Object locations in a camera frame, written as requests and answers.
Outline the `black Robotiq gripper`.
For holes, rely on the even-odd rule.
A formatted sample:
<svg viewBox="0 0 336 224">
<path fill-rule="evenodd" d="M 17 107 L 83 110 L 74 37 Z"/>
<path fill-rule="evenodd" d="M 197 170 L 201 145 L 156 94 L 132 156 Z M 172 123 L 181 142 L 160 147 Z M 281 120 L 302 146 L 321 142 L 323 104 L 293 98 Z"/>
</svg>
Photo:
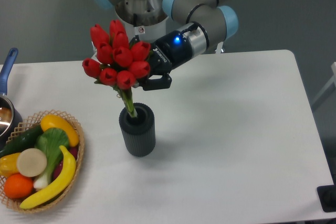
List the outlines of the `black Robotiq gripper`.
<svg viewBox="0 0 336 224">
<path fill-rule="evenodd" d="M 146 79 L 135 84 L 135 88 L 141 87 L 144 91 L 170 88 L 172 78 L 168 73 L 189 61 L 193 56 L 191 43 L 180 31 L 173 31 L 153 43 L 133 37 L 129 48 L 134 46 L 136 48 L 151 48 L 150 76 L 161 75 L 158 79 Z"/>
</svg>

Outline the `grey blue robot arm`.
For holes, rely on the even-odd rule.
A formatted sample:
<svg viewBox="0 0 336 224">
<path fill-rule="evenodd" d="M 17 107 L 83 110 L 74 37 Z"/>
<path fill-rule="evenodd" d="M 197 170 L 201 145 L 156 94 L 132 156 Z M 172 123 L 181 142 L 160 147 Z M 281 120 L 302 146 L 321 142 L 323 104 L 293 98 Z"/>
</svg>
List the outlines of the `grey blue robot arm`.
<svg viewBox="0 0 336 224">
<path fill-rule="evenodd" d="M 226 0 L 94 0 L 113 8 L 132 41 L 152 45 L 150 73 L 136 86 L 167 89 L 170 72 L 225 41 L 238 30 L 238 18 Z"/>
</svg>

